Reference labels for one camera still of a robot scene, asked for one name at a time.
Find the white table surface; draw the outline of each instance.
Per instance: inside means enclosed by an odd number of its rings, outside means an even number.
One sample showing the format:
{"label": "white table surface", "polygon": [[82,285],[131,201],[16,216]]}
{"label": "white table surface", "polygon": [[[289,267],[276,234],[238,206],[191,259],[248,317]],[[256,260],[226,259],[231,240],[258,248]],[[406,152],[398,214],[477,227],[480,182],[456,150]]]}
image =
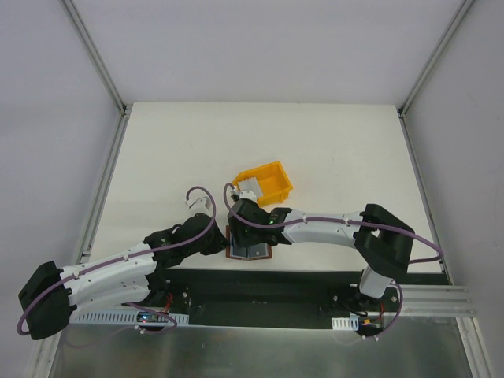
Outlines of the white table surface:
{"label": "white table surface", "polygon": [[[294,190],[282,206],[348,213],[378,203],[432,239],[394,106],[137,102],[120,149],[91,260],[121,252],[188,217],[184,196],[202,185],[217,202],[243,170],[280,160]],[[411,258],[435,251],[415,242]],[[273,247],[273,259],[237,261],[196,254],[181,268],[358,271],[356,250],[300,243]],[[438,262],[410,272],[440,272]]]}

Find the purple cable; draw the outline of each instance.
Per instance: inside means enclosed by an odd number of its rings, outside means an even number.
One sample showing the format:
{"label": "purple cable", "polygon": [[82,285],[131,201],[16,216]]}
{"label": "purple cable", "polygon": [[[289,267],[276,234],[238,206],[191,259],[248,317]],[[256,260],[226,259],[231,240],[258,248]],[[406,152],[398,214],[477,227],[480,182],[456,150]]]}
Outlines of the purple cable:
{"label": "purple cable", "polygon": [[[189,195],[191,194],[192,191],[195,191],[195,190],[204,191],[205,194],[208,195],[208,197],[210,198],[210,201],[212,202],[212,208],[213,208],[212,218],[211,218],[210,222],[208,223],[208,225],[205,227],[205,229],[203,231],[201,231],[199,234],[197,234],[196,236],[194,236],[194,237],[192,237],[192,238],[190,238],[188,240],[184,240],[181,243],[170,244],[168,246],[160,246],[158,248],[153,248],[151,250],[142,250],[140,252],[135,252],[133,254],[129,254],[128,255],[129,258],[136,258],[138,256],[143,256],[144,254],[150,254],[150,253],[154,253],[154,252],[160,252],[162,250],[171,250],[173,248],[178,248],[179,246],[186,246],[187,244],[193,243],[194,241],[196,241],[199,238],[201,238],[202,236],[204,236],[212,228],[213,224],[215,223],[215,216],[217,214],[217,205],[215,204],[215,200],[213,199],[213,196],[210,194],[209,191],[207,191],[204,187],[200,187],[200,186],[192,187],[191,189],[189,189],[187,191],[187,193],[186,193],[186,199],[189,199]],[[82,275],[84,275],[86,273],[93,272],[93,271],[95,271],[97,269],[103,268],[104,266],[108,266],[108,265],[111,265],[111,264],[114,264],[116,262],[123,261],[123,260],[124,260],[124,257],[121,256],[120,258],[114,258],[113,260],[104,261],[101,264],[97,264],[97,265],[94,265],[94,266],[91,266],[89,268],[85,268],[85,269],[81,270],[79,272],[79,276],[82,276]],[[21,335],[21,336],[29,335],[30,331],[23,331],[23,323],[24,323],[24,321],[26,321],[26,318],[28,317],[28,314],[52,290],[54,290],[56,287],[59,287],[59,286],[61,286],[63,284],[66,284],[67,282],[69,282],[70,280],[73,280],[75,278],[77,278],[77,277],[75,277],[75,275],[72,274],[72,275],[70,275],[68,277],[65,277],[64,279],[62,279],[62,280],[60,280],[60,281],[52,284],[46,290],[44,290],[42,293],[40,293],[28,305],[28,307],[26,308],[26,310],[23,312],[23,315],[21,315],[21,318],[17,322],[17,333],[19,335]]]}
{"label": "purple cable", "polygon": [[[228,208],[229,213],[231,213],[233,215],[233,217],[238,219],[240,222],[246,224],[247,226],[251,226],[254,228],[260,228],[260,229],[271,229],[271,228],[285,227],[285,226],[290,226],[292,224],[305,223],[305,222],[331,222],[331,223],[345,224],[345,220],[343,220],[343,219],[328,218],[328,217],[307,217],[306,219],[294,219],[294,220],[289,220],[287,222],[278,223],[278,224],[256,224],[256,223],[248,221],[245,218],[242,218],[229,205],[229,201],[228,201],[228,188],[229,187],[232,189],[233,184],[226,183],[224,185],[224,204]],[[422,238],[421,236],[419,236],[413,232],[409,232],[407,230],[404,230],[402,228],[389,226],[387,224],[361,222],[359,220],[348,220],[348,224],[354,224],[357,226],[365,226],[365,227],[370,227],[370,228],[378,228],[380,230],[397,232],[399,234],[409,236],[412,239],[418,240],[419,242],[431,247],[433,250],[435,250],[438,253],[438,255],[433,258],[419,258],[417,260],[412,260],[409,262],[410,264],[418,264],[420,262],[438,261],[438,260],[441,260],[444,258],[444,252],[441,249],[441,247],[436,246],[434,243],[429,242],[427,239]]]}

